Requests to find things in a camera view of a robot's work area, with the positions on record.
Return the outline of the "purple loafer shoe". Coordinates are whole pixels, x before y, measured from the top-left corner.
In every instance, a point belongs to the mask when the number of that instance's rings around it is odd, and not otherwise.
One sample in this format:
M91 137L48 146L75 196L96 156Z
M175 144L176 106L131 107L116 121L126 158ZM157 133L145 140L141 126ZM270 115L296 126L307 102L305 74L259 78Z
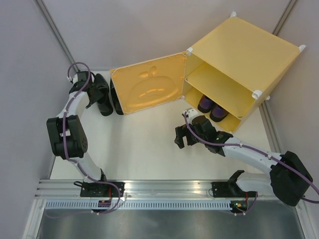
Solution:
M214 122L221 122L228 116L228 114L229 112L222 108L220 105L215 105L212 107L209 117Z
M197 109L202 113L208 113L215 105L216 103L212 99L203 95L198 103Z

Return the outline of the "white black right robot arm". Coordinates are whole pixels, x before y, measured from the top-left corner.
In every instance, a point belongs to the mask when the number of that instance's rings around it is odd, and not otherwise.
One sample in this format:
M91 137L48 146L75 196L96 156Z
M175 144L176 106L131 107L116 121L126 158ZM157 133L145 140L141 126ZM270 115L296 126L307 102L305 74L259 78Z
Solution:
M228 180L227 190L238 197L244 192L258 192L274 195L281 202L296 206L305 200L305 192L313 188L319 190L299 157L290 151L284 154L262 150L251 146L234 135L217 131L205 116L182 114L185 124L175 129L175 144L203 144L211 153L238 159L262 172L261 175L249 174L239 170L234 178Z

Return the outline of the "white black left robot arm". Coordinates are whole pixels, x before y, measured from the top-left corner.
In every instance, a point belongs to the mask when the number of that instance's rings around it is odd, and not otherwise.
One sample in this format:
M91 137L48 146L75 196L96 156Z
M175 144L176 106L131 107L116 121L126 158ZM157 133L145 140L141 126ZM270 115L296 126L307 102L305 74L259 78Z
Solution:
M89 71L77 73L71 81L73 86L64 109L46 122L52 152L74 165L83 176L82 181L74 182L81 189L81 197L122 197L125 184L109 182L103 170L94 163L80 121L83 112L94 104L104 117L113 113L110 87L101 74Z

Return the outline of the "black leather shoe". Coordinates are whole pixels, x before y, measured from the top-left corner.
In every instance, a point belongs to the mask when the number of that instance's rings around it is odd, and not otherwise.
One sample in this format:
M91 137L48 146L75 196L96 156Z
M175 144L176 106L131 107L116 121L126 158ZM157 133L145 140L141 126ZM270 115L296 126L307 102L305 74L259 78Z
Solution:
M109 98L109 85L105 78L99 73L95 75L94 83L102 94L102 97L97 101L98 109L103 116L107 117L113 113L113 107Z
M112 79L110 79L110 93L111 93L111 99L112 99L116 113L118 115L123 115L124 113L122 111L122 108L121 108L121 105L120 105L120 102L119 102L119 99L118 99L118 96L117 96Z

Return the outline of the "yellow cabinet door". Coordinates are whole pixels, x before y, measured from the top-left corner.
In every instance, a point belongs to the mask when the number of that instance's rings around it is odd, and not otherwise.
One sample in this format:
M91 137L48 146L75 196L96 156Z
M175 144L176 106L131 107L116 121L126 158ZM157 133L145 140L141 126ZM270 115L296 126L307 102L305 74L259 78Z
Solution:
M187 56L179 52L110 70L123 114L145 110L179 99Z

